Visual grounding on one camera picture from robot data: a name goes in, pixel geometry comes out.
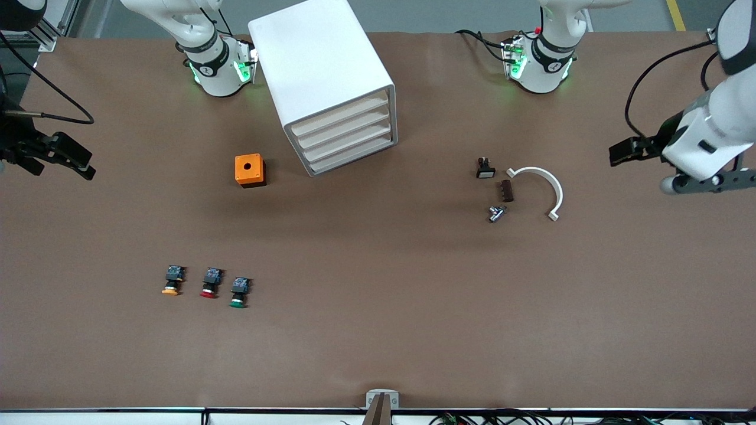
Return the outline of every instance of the metal fitting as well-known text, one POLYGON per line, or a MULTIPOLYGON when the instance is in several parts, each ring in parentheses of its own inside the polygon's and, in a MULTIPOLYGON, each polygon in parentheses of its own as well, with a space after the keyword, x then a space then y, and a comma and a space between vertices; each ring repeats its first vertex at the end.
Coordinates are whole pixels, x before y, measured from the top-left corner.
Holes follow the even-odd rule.
POLYGON ((505 206, 492 206, 488 211, 491 213, 491 217, 488 217, 488 221, 495 223, 499 221, 501 216, 507 213, 507 208, 505 206))

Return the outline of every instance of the black electronic component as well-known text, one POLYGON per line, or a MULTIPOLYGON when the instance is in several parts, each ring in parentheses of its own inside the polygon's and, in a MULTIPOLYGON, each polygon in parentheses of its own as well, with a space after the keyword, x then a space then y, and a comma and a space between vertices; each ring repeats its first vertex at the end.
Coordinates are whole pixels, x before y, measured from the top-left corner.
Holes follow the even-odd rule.
POLYGON ((488 158, 478 158, 477 178, 492 178, 496 175, 496 169, 488 164, 488 158))
POLYGON ((234 284, 231 285, 231 292, 234 293, 231 297, 231 304, 229 304, 231 307, 234 307, 235 309, 243 309, 246 307, 244 301, 246 295, 249 293, 249 286, 251 283, 252 279, 249 278, 234 279, 234 284))
POLYGON ((180 265, 169 265, 168 271, 166 271, 166 287, 163 289, 165 295, 178 295, 179 284, 184 281, 184 273, 186 268, 180 265))
POLYGON ((218 291, 216 287, 223 280, 223 270, 220 268, 208 267, 205 272, 205 278, 202 280, 205 284, 202 286, 200 296, 205 298, 216 298, 218 291))
POLYGON ((502 180, 499 184, 499 187, 501 188, 501 200, 503 202, 512 202, 515 200, 515 194, 512 191, 511 180, 502 180))

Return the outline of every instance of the black base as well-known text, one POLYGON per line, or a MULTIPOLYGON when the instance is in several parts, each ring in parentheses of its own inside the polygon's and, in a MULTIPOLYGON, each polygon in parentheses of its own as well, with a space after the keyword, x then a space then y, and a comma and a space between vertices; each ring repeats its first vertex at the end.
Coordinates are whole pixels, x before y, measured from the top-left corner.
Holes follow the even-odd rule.
POLYGON ((240 185, 242 188, 249 189, 249 188, 260 188, 262 186, 267 186, 268 182, 263 180, 259 183, 247 183, 246 185, 240 185))
POLYGON ((744 169, 717 173, 720 183, 716 185, 711 179, 696 181, 689 175, 679 175, 672 180, 672 190, 678 194, 719 194, 725 191, 756 188, 756 170, 744 169))

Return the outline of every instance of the small connector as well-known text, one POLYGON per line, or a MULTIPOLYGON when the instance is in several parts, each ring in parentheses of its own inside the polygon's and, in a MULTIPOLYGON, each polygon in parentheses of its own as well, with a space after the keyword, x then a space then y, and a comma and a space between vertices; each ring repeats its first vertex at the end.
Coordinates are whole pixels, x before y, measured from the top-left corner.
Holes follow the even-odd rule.
POLYGON ((496 175, 496 169, 488 164, 488 158, 478 158, 478 172, 476 178, 492 178, 496 175))
POLYGON ((488 212, 491 213, 491 216, 488 217, 488 221, 495 223, 499 221, 501 216, 507 213, 507 208, 505 206, 492 206, 488 209, 488 212))

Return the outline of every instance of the black cable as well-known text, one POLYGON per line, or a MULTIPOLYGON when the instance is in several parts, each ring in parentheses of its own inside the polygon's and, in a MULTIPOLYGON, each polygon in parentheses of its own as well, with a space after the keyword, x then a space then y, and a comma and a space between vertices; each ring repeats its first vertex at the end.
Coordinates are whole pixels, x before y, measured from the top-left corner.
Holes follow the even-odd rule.
MULTIPOLYGON (((211 24, 212 24, 213 26, 215 26, 215 25, 216 25, 216 24, 218 23, 218 21, 217 21, 217 20, 212 20, 212 19, 210 19, 210 16, 208 16, 207 12, 205 12, 205 9, 203 9, 203 8, 200 8, 200 12, 202 12, 202 14, 203 14, 203 15, 205 15, 205 17, 207 18, 207 20, 209 20, 209 21, 210 21, 210 23, 211 23, 211 24)), ((218 29, 218 28, 215 28, 215 30, 216 30, 216 31, 218 31, 219 33, 221 33, 221 34, 225 35, 225 36, 232 36, 230 32, 229 32, 229 33, 227 33, 227 32, 225 32, 225 31, 221 31, 221 30, 220 30, 220 29, 218 29)))
POLYGON ((233 36, 234 36, 234 34, 233 34, 233 33, 231 32, 231 27, 230 27, 230 26, 228 26, 228 22, 226 22, 226 17, 225 17, 225 16, 223 16, 223 12, 221 12, 221 9, 218 9, 218 14, 219 14, 219 15, 221 15, 221 19, 223 19, 223 23, 224 23, 224 24, 225 24, 225 26, 226 26, 226 30, 228 31, 228 34, 229 34, 229 35, 230 35, 231 37, 233 37, 233 36))
MULTIPOLYGON (((544 8, 541 8, 541 31, 543 31, 543 30, 544 30, 544 8)), ((522 34, 524 37, 526 37, 528 40, 535 40, 535 39, 538 38, 538 34, 536 34, 535 37, 530 37, 528 35, 528 34, 534 34, 533 32, 526 33, 525 31, 520 30, 519 33, 522 34)))
POLYGON ((8 95, 8 81, 5 79, 5 71, 2 69, 2 65, 0 65, 0 80, 2 81, 2 94, 8 95))
POLYGON ((510 419, 507 422, 504 422, 499 417, 494 417, 494 419, 496 420, 496 424, 497 425, 511 425, 512 423, 515 423, 516 421, 521 420, 522 422, 525 422, 527 425, 534 425, 529 420, 528 417, 531 417, 535 421, 535 425, 542 425, 543 424, 541 422, 541 420, 538 419, 538 416, 540 416, 540 415, 535 415, 534 416, 533 414, 530 414, 527 411, 520 411, 520 410, 517 410, 517 409, 511 409, 511 411, 512 411, 512 417, 513 417, 513 419, 510 419))
POLYGON ((667 416, 663 417, 662 419, 655 420, 654 422, 659 423, 661 425, 662 422, 664 422, 667 419, 671 419, 675 415, 677 415, 677 412, 672 412, 672 413, 668 414, 667 416))
POLYGON ((529 415, 531 415, 531 416, 532 416, 532 417, 534 417, 534 418, 540 418, 540 419, 542 419, 542 420, 545 420, 545 421, 546 421, 546 423, 548 423, 549 425, 554 425, 554 424, 553 424, 553 423, 551 422, 551 419, 549 419, 548 417, 545 417, 545 416, 543 416, 543 415, 540 415, 540 414, 537 414, 537 413, 528 413, 528 414, 529 414, 529 415))
POLYGON ((602 417, 601 420, 596 423, 601 423, 603 425, 631 425, 636 423, 636 421, 625 417, 602 417))
POLYGON ((752 408, 749 411, 744 411, 741 414, 731 414, 730 416, 732 419, 737 420, 738 422, 745 423, 746 425, 751 425, 751 422, 749 420, 746 420, 744 416, 753 416, 753 413, 756 413, 756 407, 752 408))
POLYGON ((20 60, 21 63, 26 66, 26 68, 29 68, 29 71, 32 71, 34 75, 38 76, 42 81, 47 83, 47 85, 50 86, 53 90, 55 90, 59 95, 63 96, 64 99, 69 101, 73 106, 76 107, 76 109, 82 111, 84 115, 87 116, 87 120, 78 119, 78 118, 69 118, 67 116, 60 116, 60 115, 52 115, 50 113, 42 113, 42 118, 49 118, 49 119, 57 119, 58 121, 66 121, 68 123, 75 123, 75 124, 94 124, 95 118, 92 117, 92 115, 84 109, 82 105, 80 105, 78 102, 74 101, 69 95, 67 95, 63 90, 60 90, 55 84, 52 83, 47 77, 43 76, 42 73, 40 73, 37 69, 35 69, 33 66, 29 64, 29 62, 26 62, 26 59, 21 56, 15 48, 11 45, 11 43, 8 42, 8 40, 5 38, 5 36, 0 33, 0 40, 5 44, 5 47, 8 48, 8 50, 11 51, 13 56, 16 57, 16 59, 20 60))
POLYGON ((706 47, 706 46, 711 45, 711 44, 714 44, 714 42, 712 42, 711 40, 707 40, 707 41, 701 42, 701 43, 699 43, 697 45, 692 45, 692 46, 689 46, 689 47, 686 47, 686 48, 681 48, 680 50, 673 51, 670 54, 666 54, 661 59, 658 59, 656 62, 654 62, 653 64, 651 64, 650 67, 646 68, 646 70, 643 71, 642 74, 640 74, 640 77, 638 77, 638 80, 636 80, 635 84, 633 84, 633 88, 630 90, 630 94, 627 96, 627 103, 624 106, 624 120, 627 123, 627 126, 630 127, 630 129, 633 130, 633 132, 635 132, 635 134, 637 134, 639 137, 641 137, 643 139, 647 138, 646 135, 644 135, 643 132, 641 132, 630 121, 630 105, 633 103, 633 96, 635 95, 635 91, 638 89, 638 86, 643 81, 643 79, 646 78, 646 76, 649 75, 649 73, 651 73, 651 71, 654 68, 656 68, 659 64, 661 64, 665 60, 667 60, 667 59, 669 59, 671 57, 675 57, 675 56, 677 56, 679 54, 682 54, 682 53, 687 53, 688 51, 696 50, 697 48, 706 47))
POLYGON ((475 37, 475 39, 478 40, 479 42, 483 43, 483 45, 485 46, 485 49, 488 50, 488 53, 490 53, 491 56, 497 58, 498 60, 500 60, 502 62, 509 62, 510 61, 509 59, 505 59, 505 58, 499 56, 498 54, 496 54, 493 50, 491 50, 491 47, 489 47, 489 46, 492 46, 492 47, 495 47, 495 48, 501 48, 501 44, 500 43, 494 43, 494 42, 488 41, 487 39, 484 39, 483 35, 481 34, 480 31, 478 31, 477 33, 474 33, 472 31, 470 31, 469 29, 460 29, 459 31, 456 31, 454 33, 455 34, 469 34, 469 35, 475 37))
POLYGON ((243 43, 245 45, 248 45, 250 50, 253 50, 255 48, 255 43, 253 43, 253 42, 248 42, 247 40, 237 40, 237 41, 239 43, 243 43))
POLYGON ((701 87, 704 88, 707 92, 709 91, 708 83, 706 82, 706 73, 708 72, 708 67, 711 65, 711 62, 714 62, 714 59, 719 56, 719 52, 714 53, 712 56, 709 57, 709 59, 704 62, 704 66, 701 68, 701 87))
POLYGON ((467 421, 467 422, 468 422, 468 423, 469 423, 470 425, 478 425, 478 423, 477 423, 477 422, 475 422, 474 420, 470 419, 470 417, 469 417, 469 416, 460 416, 460 417, 461 417, 462 419, 466 420, 466 421, 467 421))

